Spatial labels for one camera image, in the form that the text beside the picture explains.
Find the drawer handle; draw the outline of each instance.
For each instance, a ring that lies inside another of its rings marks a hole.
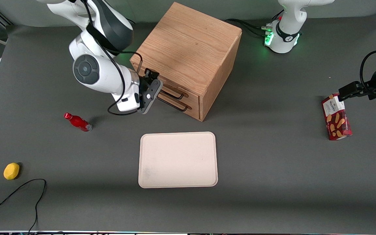
[[[176,110],[181,111],[181,112],[185,112],[185,111],[188,109],[188,105],[185,105],[185,108],[184,108],[184,109],[181,109],[181,108],[178,108],[178,107],[176,107],[175,105],[173,105],[173,104],[171,104],[171,103],[169,103],[169,102],[167,102],[167,101],[164,101],[164,100],[163,100],[162,98],[160,98],[160,97],[157,97],[157,99],[160,100],[160,101],[162,101],[162,102],[164,102],[165,104],[167,104],[167,105],[169,105],[169,106],[175,108]]]
[[[180,100],[180,99],[182,99],[182,97],[184,97],[184,94],[183,94],[183,93],[181,94],[180,97],[176,97],[175,95],[172,95],[172,94],[170,94],[170,93],[168,93],[168,92],[166,92],[166,91],[164,91],[164,90],[161,90],[161,92],[162,92],[163,94],[167,95],[167,96],[170,96],[170,97],[174,98],[175,100]]]

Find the cable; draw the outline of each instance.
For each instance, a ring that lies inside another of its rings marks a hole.
[[[36,202],[36,205],[34,207],[34,209],[36,210],[36,217],[34,219],[34,223],[33,225],[30,227],[30,229],[28,230],[28,234],[30,233],[31,229],[34,227],[34,225],[37,223],[37,220],[38,220],[38,216],[37,216],[37,205],[39,204],[41,198],[43,197],[44,195],[44,192],[46,191],[46,187],[47,187],[47,181],[45,179],[33,179],[33,180],[29,180],[27,181],[26,183],[23,183],[20,187],[18,187],[16,190],[14,190],[14,192],[12,192],[9,196],[7,196],[1,203],[0,205],[2,205],[4,202],[6,202],[14,193],[16,193],[18,190],[21,189],[21,187],[23,187],[24,185],[26,185],[27,183],[30,183],[32,181],[35,181],[35,180],[43,180],[44,181],[44,186],[43,186],[43,191],[41,192],[41,195],[40,195],[40,198],[38,199],[38,201]]]
[[[272,17],[272,19],[273,19],[273,20],[276,19],[276,18],[278,17],[278,15],[280,15],[282,12],[284,12],[284,10],[282,10],[282,11],[280,11],[278,14],[274,15],[274,16]]]
[[[94,25],[94,21],[92,21],[92,17],[91,17],[91,13],[89,11],[89,6],[88,6],[88,3],[86,0],[81,0],[82,3],[84,4],[85,6],[85,9],[86,9],[86,13],[88,14],[88,18],[89,18],[89,23],[91,25]],[[121,98],[123,98],[124,96],[124,90],[126,88],[126,83],[124,81],[124,76],[123,76],[123,73],[121,72],[121,69],[118,67],[117,63],[114,61],[114,59],[111,57],[111,55],[109,55],[109,52],[107,52],[107,50],[101,46],[100,42],[93,37],[93,39],[95,40],[95,42],[101,47],[101,49],[103,50],[103,52],[107,55],[107,57],[109,58],[109,60],[113,63],[113,65],[116,67],[118,73],[120,74],[120,78],[121,78],[121,83],[123,83],[123,91],[121,92],[121,95],[120,95],[120,98],[117,99],[117,101],[115,101],[113,104],[111,104],[108,109],[107,109],[107,112],[112,114],[112,115],[116,115],[116,116],[127,116],[127,115],[130,115],[130,114],[134,114],[134,113],[137,113],[137,110],[133,111],[133,112],[130,112],[130,113],[113,113],[110,111],[110,109],[112,107],[114,107],[120,100]]]
[[[366,90],[368,90],[371,94],[372,94],[372,89],[371,88],[367,88],[367,85],[365,84],[365,81],[364,81],[364,66],[365,66],[365,62],[367,62],[367,59],[371,55],[374,55],[374,54],[376,54],[376,51],[370,52],[368,55],[365,56],[365,58],[362,60],[362,63],[361,63],[361,69],[359,70],[359,78],[361,80],[362,86]]]
[[[133,24],[136,24],[136,22],[130,20],[129,18],[126,18],[128,21],[132,22]]]
[[[114,54],[134,54],[134,55],[138,55],[139,58],[140,58],[140,63],[139,63],[139,67],[137,68],[137,74],[139,74],[140,72],[140,68],[142,67],[142,64],[143,64],[143,57],[142,55],[140,55],[139,53],[137,52],[123,52],[123,51],[114,51],[114,50],[110,50],[110,49],[107,49],[107,51],[109,51],[110,53],[114,53]]]
[[[252,25],[252,24],[249,24],[248,22],[246,21],[242,21],[242,20],[239,20],[239,19],[227,19],[227,20],[224,20],[224,21],[234,21],[234,22],[238,22],[240,23],[243,27],[245,27],[249,32],[251,32],[252,34],[255,34],[256,36],[259,36],[259,37],[264,37],[265,35],[262,35],[262,34],[258,34],[256,32],[254,32],[251,28],[254,28],[254,29],[261,29],[261,27],[258,27],[258,26],[255,26],[255,25]]]

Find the wooden cabinet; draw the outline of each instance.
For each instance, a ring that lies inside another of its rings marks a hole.
[[[173,3],[137,50],[140,75],[157,71],[164,83],[158,98],[204,121],[233,69],[241,35],[238,27]],[[137,55],[130,61],[139,67]]]

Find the bottle cap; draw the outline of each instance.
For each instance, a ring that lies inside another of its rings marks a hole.
[[[72,119],[72,114],[70,114],[70,113],[65,113],[65,115],[64,115],[64,117],[65,117],[65,119]]]

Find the gray table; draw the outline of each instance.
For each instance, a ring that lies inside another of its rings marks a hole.
[[[152,30],[135,27],[134,50]],[[244,33],[233,72],[199,122],[159,101],[147,115],[109,116],[109,94],[80,85],[68,44],[78,28],[13,27],[0,63],[0,201],[45,178],[40,230],[376,234],[376,100],[346,101],[354,136],[327,139],[321,100],[358,79],[376,50],[376,15],[310,19],[292,52]],[[119,60],[127,66],[129,55]],[[366,78],[376,70],[376,55]],[[94,124],[83,133],[65,112]],[[218,184],[142,189],[146,133],[211,131]],[[22,162],[7,181],[6,164]],[[0,230],[26,230],[41,182],[0,207]]]

